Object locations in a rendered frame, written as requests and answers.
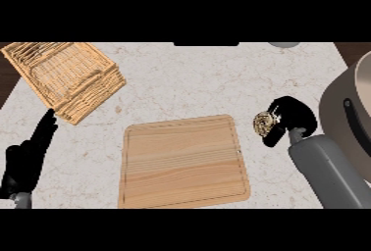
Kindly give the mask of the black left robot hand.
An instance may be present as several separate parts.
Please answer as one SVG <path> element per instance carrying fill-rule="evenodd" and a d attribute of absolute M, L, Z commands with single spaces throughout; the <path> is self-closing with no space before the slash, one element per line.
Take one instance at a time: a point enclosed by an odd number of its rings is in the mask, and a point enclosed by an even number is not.
<path fill-rule="evenodd" d="M 37 123 L 30 139 L 6 149 L 6 170 L 0 183 L 0 199 L 10 199 L 21 192 L 31 193 L 37 187 L 44 154 L 58 129 L 55 112 L 49 109 Z"/>

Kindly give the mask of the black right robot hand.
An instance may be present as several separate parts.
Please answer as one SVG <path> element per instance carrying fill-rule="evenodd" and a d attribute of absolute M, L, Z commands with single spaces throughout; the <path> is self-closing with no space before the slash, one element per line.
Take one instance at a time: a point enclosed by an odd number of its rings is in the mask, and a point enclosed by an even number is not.
<path fill-rule="evenodd" d="M 318 128 L 316 116 L 309 106 L 291 96 L 276 98 L 268 112 L 279 117 L 279 122 L 273 125 L 262 142 L 266 147 L 273 147 L 285 131 L 293 128 L 304 128 L 303 136 L 309 137 Z"/>

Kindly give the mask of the golden brown cupcake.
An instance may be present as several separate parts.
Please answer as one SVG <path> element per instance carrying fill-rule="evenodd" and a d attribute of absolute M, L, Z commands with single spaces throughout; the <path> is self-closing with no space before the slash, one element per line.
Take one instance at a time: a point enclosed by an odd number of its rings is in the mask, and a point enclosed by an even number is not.
<path fill-rule="evenodd" d="M 266 137 L 272 127 L 279 123 L 279 117 L 269 111 L 260 112 L 254 117 L 254 131 L 259 136 Z"/>

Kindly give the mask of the large grey pot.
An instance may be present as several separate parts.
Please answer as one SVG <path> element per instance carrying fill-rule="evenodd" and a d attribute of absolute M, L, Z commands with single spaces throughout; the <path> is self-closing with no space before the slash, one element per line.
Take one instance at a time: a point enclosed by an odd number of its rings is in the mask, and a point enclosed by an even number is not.
<path fill-rule="evenodd" d="M 327 87 L 319 117 L 325 135 L 371 183 L 371 51 Z"/>

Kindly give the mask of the pale wooden cutting board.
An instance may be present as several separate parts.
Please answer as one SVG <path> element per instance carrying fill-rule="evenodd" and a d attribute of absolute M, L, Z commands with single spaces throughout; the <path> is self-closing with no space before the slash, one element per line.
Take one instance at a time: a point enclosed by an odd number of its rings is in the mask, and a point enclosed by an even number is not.
<path fill-rule="evenodd" d="M 244 201 L 251 189 L 234 118 L 130 125 L 117 207 L 192 208 Z"/>

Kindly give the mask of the small grey round object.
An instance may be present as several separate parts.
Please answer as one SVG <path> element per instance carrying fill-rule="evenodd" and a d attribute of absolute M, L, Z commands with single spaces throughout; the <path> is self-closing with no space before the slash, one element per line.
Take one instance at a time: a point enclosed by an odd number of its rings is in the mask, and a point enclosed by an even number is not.
<path fill-rule="evenodd" d="M 293 48 L 300 44 L 300 42 L 268 42 L 268 43 L 278 48 Z"/>

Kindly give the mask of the tan wicker basket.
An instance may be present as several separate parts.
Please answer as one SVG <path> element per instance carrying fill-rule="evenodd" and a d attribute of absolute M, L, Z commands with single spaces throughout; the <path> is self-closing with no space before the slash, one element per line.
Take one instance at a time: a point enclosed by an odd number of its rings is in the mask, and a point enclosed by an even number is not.
<path fill-rule="evenodd" d="M 0 52 L 44 106 L 72 125 L 126 85 L 117 63 L 89 42 L 13 42 Z"/>

